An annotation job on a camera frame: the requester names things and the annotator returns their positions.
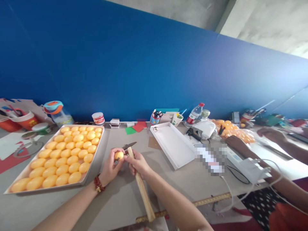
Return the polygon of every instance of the blue wall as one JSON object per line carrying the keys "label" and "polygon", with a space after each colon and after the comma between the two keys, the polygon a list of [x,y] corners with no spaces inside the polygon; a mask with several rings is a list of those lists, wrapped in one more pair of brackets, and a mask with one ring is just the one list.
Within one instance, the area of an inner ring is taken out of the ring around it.
{"label": "blue wall", "polygon": [[308,85],[306,59],[102,0],[0,0],[0,27],[0,96],[61,100],[76,120],[201,101],[212,118],[275,99],[270,111]]}

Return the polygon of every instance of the tray of yellow balls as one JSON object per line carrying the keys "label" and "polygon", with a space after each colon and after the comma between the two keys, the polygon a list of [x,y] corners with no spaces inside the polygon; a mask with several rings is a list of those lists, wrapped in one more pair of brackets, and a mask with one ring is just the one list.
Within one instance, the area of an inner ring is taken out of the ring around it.
{"label": "tray of yellow balls", "polygon": [[83,185],[104,130],[96,125],[63,125],[4,194]]}

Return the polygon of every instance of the wooden ruler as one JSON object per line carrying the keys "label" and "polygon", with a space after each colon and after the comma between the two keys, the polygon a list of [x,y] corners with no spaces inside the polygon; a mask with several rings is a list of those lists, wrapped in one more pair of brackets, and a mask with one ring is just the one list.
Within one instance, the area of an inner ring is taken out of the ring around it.
{"label": "wooden ruler", "polygon": [[[225,200],[225,199],[228,199],[228,198],[231,198],[231,194],[229,192],[225,193],[225,194],[218,195],[218,196],[210,197],[210,198],[207,198],[207,199],[195,201],[195,202],[193,202],[193,205],[198,207],[198,206],[201,206],[201,205],[222,201],[222,200]],[[166,215],[168,215],[166,210],[156,212],[155,218],[164,217]],[[147,216],[142,216],[142,217],[136,218],[136,223],[141,223],[141,222],[145,222],[145,221],[149,221]]]}

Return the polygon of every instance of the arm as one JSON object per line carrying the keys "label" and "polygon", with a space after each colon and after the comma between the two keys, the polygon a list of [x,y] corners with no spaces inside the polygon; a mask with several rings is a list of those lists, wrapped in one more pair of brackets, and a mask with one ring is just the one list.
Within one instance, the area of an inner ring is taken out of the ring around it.
{"label": "arm", "polygon": [[[99,176],[99,180],[103,187],[109,184],[116,177],[124,163],[124,159],[122,159],[119,161],[117,166],[114,166],[114,155],[117,151],[124,152],[124,150],[121,148],[112,149],[108,159],[104,163],[103,171]],[[96,197],[96,195],[97,191],[95,189],[94,182],[92,181],[87,187],[82,189],[65,204],[50,214],[45,220],[39,223],[33,229],[33,231],[72,230],[78,219],[84,213],[92,200]]]}
{"label": "arm", "polygon": [[[228,137],[227,144],[247,158],[260,159],[240,138],[236,136]],[[259,164],[263,168],[270,167],[272,169],[270,171],[272,177],[265,179],[268,183],[272,183],[280,177],[280,173],[264,161],[261,161]],[[275,183],[273,187],[290,200],[296,207],[301,208],[303,211],[308,211],[308,193],[292,181],[282,177],[282,179]]]}
{"label": "arm", "polygon": [[139,152],[136,150],[133,152],[135,159],[124,156],[130,163],[132,174],[135,175],[136,170],[141,174],[180,230],[213,230],[200,211],[186,197],[155,173]]}
{"label": "arm", "polygon": [[284,151],[286,151],[294,159],[308,165],[308,150],[297,146],[287,140],[283,133],[271,128],[262,128],[257,131],[259,136],[265,136],[269,140],[278,144]]}

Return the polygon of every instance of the power strip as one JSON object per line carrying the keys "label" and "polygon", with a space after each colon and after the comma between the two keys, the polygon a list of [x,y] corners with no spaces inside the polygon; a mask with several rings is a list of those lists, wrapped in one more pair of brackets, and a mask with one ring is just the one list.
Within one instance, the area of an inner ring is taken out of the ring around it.
{"label": "power strip", "polygon": [[247,158],[242,160],[229,147],[226,148],[228,160],[244,175],[252,184],[262,183],[265,178],[271,177],[270,169],[262,168],[258,163],[259,160]]}

